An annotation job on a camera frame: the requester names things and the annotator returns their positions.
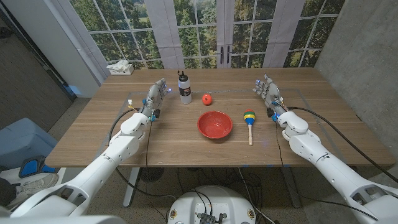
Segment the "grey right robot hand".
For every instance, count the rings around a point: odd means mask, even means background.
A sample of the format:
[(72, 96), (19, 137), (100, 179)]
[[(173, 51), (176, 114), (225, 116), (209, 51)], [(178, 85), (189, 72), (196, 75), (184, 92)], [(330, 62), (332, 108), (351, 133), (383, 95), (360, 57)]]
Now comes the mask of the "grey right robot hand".
[(259, 95), (267, 108), (267, 116), (277, 121), (279, 116), (288, 111), (280, 95), (279, 87), (266, 74), (265, 80), (257, 79), (253, 91)]

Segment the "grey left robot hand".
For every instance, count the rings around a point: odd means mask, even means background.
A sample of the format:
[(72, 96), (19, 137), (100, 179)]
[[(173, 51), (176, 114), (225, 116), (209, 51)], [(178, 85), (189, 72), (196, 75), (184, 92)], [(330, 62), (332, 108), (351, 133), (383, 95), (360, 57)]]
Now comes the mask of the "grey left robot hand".
[(149, 88), (147, 96), (143, 100), (143, 107), (139, 112), (149, 117), (151, 121), (158, 119), (162, 102), (170, 92), (171, 89), (167, 87), (166, 79), (162, 78), (158, 80)]

